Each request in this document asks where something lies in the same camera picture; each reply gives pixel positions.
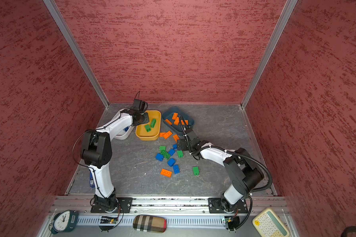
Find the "orange lego bottom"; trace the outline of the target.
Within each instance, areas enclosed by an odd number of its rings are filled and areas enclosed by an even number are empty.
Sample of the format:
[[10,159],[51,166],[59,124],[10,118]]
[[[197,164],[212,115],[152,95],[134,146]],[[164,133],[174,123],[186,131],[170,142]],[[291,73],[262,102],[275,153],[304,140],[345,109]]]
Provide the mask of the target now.
[[169,177],[169,178],[172,176],[172,172],[169,171],[169,170],[166,170],[166,169],[162,169],[162,170],[160,171],[160,174],[163,175],[163,176],[165,176],[165,177]]

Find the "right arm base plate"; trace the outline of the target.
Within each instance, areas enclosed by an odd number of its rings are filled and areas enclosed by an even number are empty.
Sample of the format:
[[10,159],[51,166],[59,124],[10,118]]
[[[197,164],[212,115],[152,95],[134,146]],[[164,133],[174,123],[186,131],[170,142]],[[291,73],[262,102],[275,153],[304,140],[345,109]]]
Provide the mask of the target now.
[[235,204],[230,204],[225,198],[208,198],[209,212],[211,214],[235,214],[247,213],[248,208],[246,203],[239,200]]

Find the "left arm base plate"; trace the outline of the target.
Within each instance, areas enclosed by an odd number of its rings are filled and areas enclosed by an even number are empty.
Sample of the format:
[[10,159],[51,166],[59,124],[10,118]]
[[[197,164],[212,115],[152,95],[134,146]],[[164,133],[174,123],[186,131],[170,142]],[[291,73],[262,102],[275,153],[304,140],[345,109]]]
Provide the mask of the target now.
[[133,198],[94,198],[91,213],[115,214],[119,212],[129,213],[132,206]]

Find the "green long lego brick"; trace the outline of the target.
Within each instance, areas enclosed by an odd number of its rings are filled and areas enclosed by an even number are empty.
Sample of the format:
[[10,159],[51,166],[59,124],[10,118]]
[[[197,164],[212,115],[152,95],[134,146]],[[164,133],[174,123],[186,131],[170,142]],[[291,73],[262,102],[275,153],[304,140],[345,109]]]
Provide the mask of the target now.
[[157,123],[157,120],[154,118],[154,119],[151,121],[150,127],[151,127],[151,128],[154,128],[155,125],[156,125],[156,123]]

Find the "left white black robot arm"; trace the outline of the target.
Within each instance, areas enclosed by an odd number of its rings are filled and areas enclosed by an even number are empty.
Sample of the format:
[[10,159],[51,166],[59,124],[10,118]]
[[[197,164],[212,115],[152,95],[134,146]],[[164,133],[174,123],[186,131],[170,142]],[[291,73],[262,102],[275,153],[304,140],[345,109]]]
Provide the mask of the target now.
[[127,138],[132,128],[149,122],[146,110],[148,103],[134,99],[129,108],[120,110],[109,122],[82,134],[80,157],[84,161],[95,184],[94,204],[106,212],[113,212],[117,206],[115,188],[112,184],[109,163],[112,158],[111,141],[119,134]]

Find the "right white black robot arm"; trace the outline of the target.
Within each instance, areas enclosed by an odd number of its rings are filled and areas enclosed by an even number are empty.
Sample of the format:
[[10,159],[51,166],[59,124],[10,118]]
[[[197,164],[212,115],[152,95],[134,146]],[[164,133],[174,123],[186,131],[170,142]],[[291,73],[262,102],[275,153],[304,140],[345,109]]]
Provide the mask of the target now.
[[272,186],[273,177],[268,168],[252,158],[245,149],[228,150],[209,141],[201,141],[191,127],[182,131],[183,139],[178,141],[179,151],[188,151],[197,160],[209,160],[225,168],[231,182],[220,197],[225,212],[234,211],[238,202],[250,197],[251,193]]

